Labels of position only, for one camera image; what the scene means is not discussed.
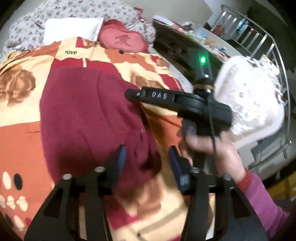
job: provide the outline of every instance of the black dot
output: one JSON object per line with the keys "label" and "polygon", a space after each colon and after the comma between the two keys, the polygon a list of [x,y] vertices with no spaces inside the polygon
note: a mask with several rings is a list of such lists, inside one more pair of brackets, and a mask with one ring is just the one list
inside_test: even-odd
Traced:
{"label": "black dot", "polygon": [[6,219],[8,226],[10,228],[13,228],[13,222],[11,221],[10,217],[7,214],[5,214],[5,219]]}
{"label": "black dot", "polygon": [[13,181],[15,183],[16,189],[21,190],[22,189],[22,177],[18,173],[15,174],[15,176],[13,177]]}

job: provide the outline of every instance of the white pillow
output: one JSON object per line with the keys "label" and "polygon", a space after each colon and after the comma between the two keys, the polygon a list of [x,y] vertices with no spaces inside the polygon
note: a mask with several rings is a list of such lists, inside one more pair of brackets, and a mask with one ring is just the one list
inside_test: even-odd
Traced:
{"label": "white pillow", "polygon": [[72,37],[97,41],[104,18],[50,18],[45,23],[43,44]]}

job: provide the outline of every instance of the polka dot print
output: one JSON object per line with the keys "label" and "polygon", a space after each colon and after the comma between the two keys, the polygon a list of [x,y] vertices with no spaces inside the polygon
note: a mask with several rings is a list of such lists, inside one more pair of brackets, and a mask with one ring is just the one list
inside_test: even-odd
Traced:
{"label": "polka dot print", "polygon": [[26,198],[24,196],[21,196],[17,201],[17,205],[20,207],[22,211],[27,211],[28,209],[28,203],[26,201]]}
{"label": "polka dot print", "polygon": [[14,175],[13,182],[15,184],[15,188],[20,191],[22,189],[22,178],[18,173]]}
{"label": "polka dot print", "polygon": [[6,205],[8,207],[10,207],[11,209],[13,209],[13,210],[16,208],[16,206],[15,206],[15,199],[14,199],[13,196],[8,196],[7,197]]}
{"label": "polka dot print", "polygon": [[20,232],[24,230],[25,224],[18,216],[15,215],[13,217],[13,221],[14,221],[15,226],[18,228],[18,230]]}
{"label": "polka dot print", "polygon": [[3,182],[4,187],[7,190],[9,190],[11,188],[11,179],[10,179],[8,172],[3,172],[2,182]]}
{"label": "polka dot print", "polygon": [[6,204],[5,204],[5,198],[0,195],[0,207],[5,208]]}

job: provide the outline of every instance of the orange floral blanket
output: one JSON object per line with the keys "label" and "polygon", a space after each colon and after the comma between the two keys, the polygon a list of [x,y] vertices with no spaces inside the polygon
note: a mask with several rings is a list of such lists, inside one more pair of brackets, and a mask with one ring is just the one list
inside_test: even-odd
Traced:
{"label": "orange floral blanket", "polygon": [[[42,151],[39,101],[50,71],[62,66],[117,73],[139,88],[181,90],[161,56],[104,49],[80,37],[8,55],[0,64],[0,211],[21,238],[54,187]],[[177,189],[167,152],[178,144],[181,120],[166,109],[148,104],[144,108],[162,157],[162,170],[129,197],[109,198],[113,239],[136,241],[140,234],[143,240],[178,240],[187,205]],[[153,200],[155,188],[160,195]],[[143,204],[151,207],[148,215]]]}

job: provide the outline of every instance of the stainless steel rail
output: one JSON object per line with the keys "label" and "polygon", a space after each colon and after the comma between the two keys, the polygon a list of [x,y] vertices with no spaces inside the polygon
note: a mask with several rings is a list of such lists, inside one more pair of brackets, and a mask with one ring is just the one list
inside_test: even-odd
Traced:
{"label": "stainless steel rail", "polygon": [[[279,48],[274,40],[274,38],[265,31],[261,26],[255,23],[253,20],[249,19],[247,16],[239,13],[238,11],[226,6],[222,5],[222,14],[219,16],[215,24],[213,25],[211,32],[214,30],[218,30],[221,34],[226,35],[227,37],[234,40],[240,47],[244,48],[245,52],[248,53],[248,56],[254,58],[257,56],[261,57],[262,54],[265,54],[278,68],[279,70],[279,80],[282,86],[282,93],[286,94],[287,100],[284,103],[285,106],[285,114],[287,118],[287,130],[285,131],[285,141],[284,144],[281,145],[274,153],[271,153],[270,156],[265,158],[264,160],[259,160],[256,163],[251,165],[251,168],[255,168],[258,165],[261,165],[275,156],[277,156],[281,151],[284,153],[284,157],[287,158],[286,148],[291,144],[289,135],[290,135],[290,115],[291,115],[291,106],[290,106],[290,93],[289,93],[289,85],[286,74],[286,69],[283,63],[283,59],[279,52]],[[238,28],[240,26],[244,26],[243,29],[238,33]],[[266,51],[262,48],[262,44],[264,42],[271,42],[271,45]]]}

